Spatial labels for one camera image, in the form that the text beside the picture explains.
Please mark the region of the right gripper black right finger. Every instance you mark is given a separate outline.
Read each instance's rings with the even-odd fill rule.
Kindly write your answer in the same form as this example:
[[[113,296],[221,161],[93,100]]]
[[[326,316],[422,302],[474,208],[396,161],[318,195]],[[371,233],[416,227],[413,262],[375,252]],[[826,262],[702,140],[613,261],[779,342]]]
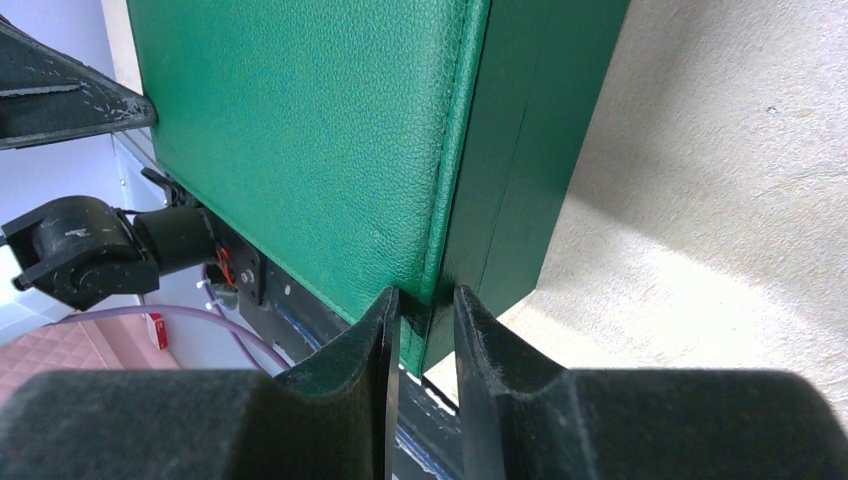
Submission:
[[[468,479],[843,479],[847,437],[804,378],[568,369],[454,292]]]

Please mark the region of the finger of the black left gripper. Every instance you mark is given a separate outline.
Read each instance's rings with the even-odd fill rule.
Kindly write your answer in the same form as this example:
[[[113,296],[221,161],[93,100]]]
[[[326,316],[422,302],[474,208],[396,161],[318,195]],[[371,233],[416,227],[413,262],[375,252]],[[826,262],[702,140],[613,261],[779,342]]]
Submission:
[[[153,126],[152,101],[1,19],[1,148]]]

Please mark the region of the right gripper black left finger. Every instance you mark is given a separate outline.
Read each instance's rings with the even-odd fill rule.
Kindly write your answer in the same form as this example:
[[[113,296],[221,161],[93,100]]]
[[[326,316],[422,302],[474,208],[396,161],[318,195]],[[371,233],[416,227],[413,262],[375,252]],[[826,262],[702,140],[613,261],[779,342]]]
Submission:
[[[289,479],[276,376],[256,370],[64,370],[1,410],[5,479]]]

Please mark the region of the green jewelry box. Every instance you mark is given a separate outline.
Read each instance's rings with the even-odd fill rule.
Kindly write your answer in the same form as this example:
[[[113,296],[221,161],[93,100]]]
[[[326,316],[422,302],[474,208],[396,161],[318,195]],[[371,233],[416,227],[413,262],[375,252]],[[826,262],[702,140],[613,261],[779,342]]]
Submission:
[[[348,321],[405,292],[400,356],[453,348],[541,271],[625,1],[132,1],[158,163]]]

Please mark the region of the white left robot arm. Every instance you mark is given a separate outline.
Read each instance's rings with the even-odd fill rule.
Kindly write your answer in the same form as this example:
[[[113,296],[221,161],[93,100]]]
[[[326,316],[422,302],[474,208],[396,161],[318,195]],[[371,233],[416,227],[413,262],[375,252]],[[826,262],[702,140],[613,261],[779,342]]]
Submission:
[[[1,146],[19,149],[149,127],[152,102],[54,50],[8,21],[1,24]],[[259,252],[174,179],[144,168],[167,205],[139,212],[74,195],[6,222],[1,242],[19,266],[19,293],[39,291],[77,310],[109,296],[146,294],[163,276],[214,264],[247,300],[264,294]]]

